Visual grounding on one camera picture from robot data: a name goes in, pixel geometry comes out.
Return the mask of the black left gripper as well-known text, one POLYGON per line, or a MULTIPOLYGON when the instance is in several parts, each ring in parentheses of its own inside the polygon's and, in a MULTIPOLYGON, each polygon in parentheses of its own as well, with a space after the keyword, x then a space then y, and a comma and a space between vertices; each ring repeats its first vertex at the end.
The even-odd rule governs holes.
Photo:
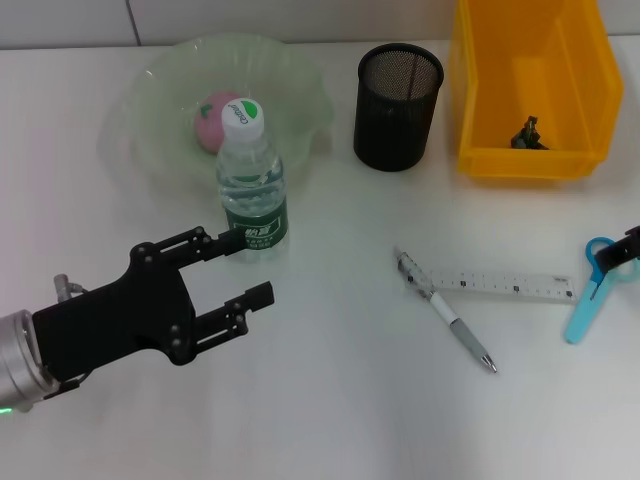
POLYGON ((134 247, 129 267, 118 280, 33 314, 46 371, 63 382, 147 349, 182 366, 246 335, 247 313, 275 303, 269 281, 195 318, 179 272, 245 249, 242 229, 212 237, 203 227, 134 247))

